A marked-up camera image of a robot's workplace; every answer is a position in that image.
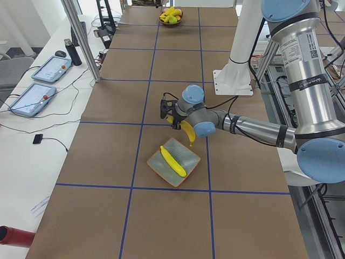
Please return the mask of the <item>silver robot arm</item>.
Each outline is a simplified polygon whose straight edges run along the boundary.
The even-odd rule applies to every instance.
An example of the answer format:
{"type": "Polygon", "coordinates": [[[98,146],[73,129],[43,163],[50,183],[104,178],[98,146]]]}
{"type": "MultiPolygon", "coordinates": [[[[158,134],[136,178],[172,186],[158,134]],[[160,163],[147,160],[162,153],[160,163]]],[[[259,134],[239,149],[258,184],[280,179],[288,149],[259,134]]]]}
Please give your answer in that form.
{"type": "Polygon", "coordinates": [[[318,1],[243,1],[229,62],[215,70],[218,95],[250,95],[248,66],[261,27],[268,24],[278,44],[297,116],[297,128],[263,122],[225,111],[211,111],[204,91],[188,86],[170,109],[172,127],[188,119],[199,138],[216,129],[246,136],[264,145],[287,148],[299,168],[320,183],[344,180],[344,123],[330,93],[315,30],[320,23],[318,1]]]}

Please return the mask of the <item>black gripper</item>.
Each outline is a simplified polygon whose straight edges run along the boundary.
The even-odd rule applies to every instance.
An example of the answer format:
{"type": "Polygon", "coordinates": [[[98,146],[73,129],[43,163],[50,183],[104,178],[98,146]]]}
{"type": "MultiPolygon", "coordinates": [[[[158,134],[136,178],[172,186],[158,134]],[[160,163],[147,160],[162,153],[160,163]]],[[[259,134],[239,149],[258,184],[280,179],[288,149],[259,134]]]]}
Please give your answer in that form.
{"type": "Polygon", "coordinates": [[[180,115],[178,113],[172,115],[174,117],[171,125],[174,130],[181,130],[181,122],[187,118],[187,116],[180,115]]]}

